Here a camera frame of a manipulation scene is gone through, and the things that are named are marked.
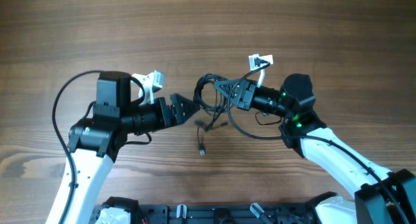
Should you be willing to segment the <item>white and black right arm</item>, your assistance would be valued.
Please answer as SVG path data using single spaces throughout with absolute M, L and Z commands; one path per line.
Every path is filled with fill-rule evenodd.
M 328 172 L 354 198 L 324 193 L 306 205 L 310 223 L 414 223 L 415 175 L 393 172 L 365 158 L 340 140 L 313 110 L 309 75 L 289 75 L 279 90 L 246 78 L 216 81 L 228 103 L 282 118 L 278 137 L 302 158 Z

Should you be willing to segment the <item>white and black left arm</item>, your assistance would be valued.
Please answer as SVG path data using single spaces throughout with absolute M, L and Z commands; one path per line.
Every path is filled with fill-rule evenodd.
M 151 132 L 184 124 L 200 109 L 198 103 L 177 93 L 171 104 L 153 94 L 162 89 L 164 74 L 121 71 L 96 72 L 96 99 L 69 130 L 61 145 L 66 166 L 48 223 L 87 223 L 119 150 L 129 134 Z

